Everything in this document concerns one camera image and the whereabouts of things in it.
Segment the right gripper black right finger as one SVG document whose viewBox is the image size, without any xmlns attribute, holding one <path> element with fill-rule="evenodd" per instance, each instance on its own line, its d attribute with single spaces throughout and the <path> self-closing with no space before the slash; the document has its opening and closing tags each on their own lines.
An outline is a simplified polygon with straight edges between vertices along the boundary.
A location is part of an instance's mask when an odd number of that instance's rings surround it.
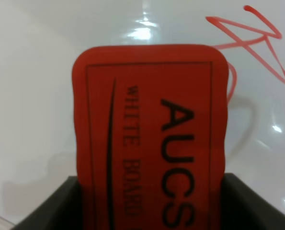
<svg viewBox="0 0 285 230">
<path fill-rule="evenodd" d="M 222 230 L 285 230 L 285 214 L 232 173 L 221 184 Z"/>
</svg>

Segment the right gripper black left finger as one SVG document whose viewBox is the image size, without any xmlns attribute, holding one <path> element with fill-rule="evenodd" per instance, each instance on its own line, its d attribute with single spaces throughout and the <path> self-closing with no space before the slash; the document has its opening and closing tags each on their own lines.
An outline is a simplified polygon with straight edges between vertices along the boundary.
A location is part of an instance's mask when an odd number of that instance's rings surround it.
<svg viewBox="0 0 285 230">
<path fill-rule="evenodd" d="M 68 179 L 14 230 L 83 229 L 81 187 L 76 176 Z"/>
</svg>

